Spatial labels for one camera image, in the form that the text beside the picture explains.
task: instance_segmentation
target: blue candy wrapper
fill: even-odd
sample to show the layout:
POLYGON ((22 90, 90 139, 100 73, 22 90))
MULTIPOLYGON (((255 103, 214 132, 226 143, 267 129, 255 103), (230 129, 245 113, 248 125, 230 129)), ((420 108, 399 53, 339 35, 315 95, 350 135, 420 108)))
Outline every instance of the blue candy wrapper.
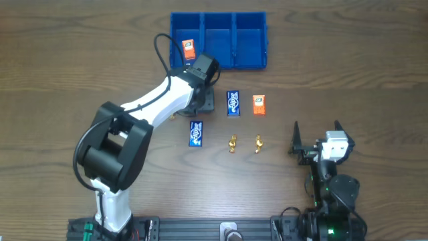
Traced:
POLYGON ((239 91, 227 91, 227 116, 239 116, 239 91))
POLYGON ((202 147, 202 121, 193 120, 190 122, 190 147, 202 147))

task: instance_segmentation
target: wooden table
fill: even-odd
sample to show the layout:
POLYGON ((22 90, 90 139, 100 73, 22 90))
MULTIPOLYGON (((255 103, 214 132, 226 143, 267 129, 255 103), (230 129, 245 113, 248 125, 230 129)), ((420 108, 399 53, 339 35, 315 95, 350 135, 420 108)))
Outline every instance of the wooden table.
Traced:
MULTIPOLYGON (((270 217, 313 203, 309 171, 286 154, 294 121, 311 145, 338 119, 355 142, 339 173, 361 183, 367 240, 428 237, 428 2, 424 0, 2 1, 0 3, 0 236, 64 240, 69 218, 91 216, 94 194, 72 153, 97 108, 158 86, 152 46, 172 11, 267 11, 267 68, 224 71, 204 147, 189 119, 163 123, 130 191, 136 215, 270 217), (240 118, 225 91, 241 91, 240 118), (265 94, 266 117, 251 113, 265 94), (230 154, 231 134, 237 152, 230 154), (255 136, 265 145, 253 154, 255 136)), ((159 46, 165 58, 168 41, 159 46)))

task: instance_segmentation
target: blue plastic bin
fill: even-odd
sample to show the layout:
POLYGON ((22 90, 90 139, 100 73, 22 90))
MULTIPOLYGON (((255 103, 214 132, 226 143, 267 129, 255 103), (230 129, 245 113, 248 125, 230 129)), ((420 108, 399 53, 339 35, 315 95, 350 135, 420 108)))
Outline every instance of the blue plastic bin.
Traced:
MULTIPOLYGON (((193 39, 196 55, 206 52, 223 69, 262 69, 268 58, 266 12, 251 13, 171 13, 170 35, 181 42, 193 39)), ((195 60, 185 60, 193 64, 195 60)), ((170 43, 172 68, 180 67, 180 53, 170 43)))

